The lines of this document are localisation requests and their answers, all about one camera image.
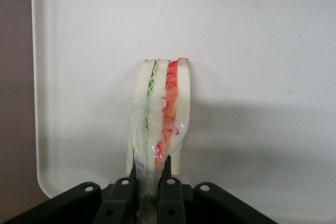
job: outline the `white bread slice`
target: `white bread slice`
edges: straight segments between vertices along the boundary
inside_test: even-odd
[[[130,135],[127,150],[127,174],[130,174],[135,159],[133,156],[133,148],[136,148],[135,152],[139,152],[141,148],[144,148],[143,140],[146,138],[144,129],[147,89],[154,64],[155,60],[144,61],[134,89],[133,104],[129,118]]]

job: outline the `plastic tray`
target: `plastic tray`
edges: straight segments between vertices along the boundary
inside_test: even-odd
[[[279,223],[336,222],[336,0],[32,0],[37,174],[125,176],[146,58],[191,63],[181,174]]]

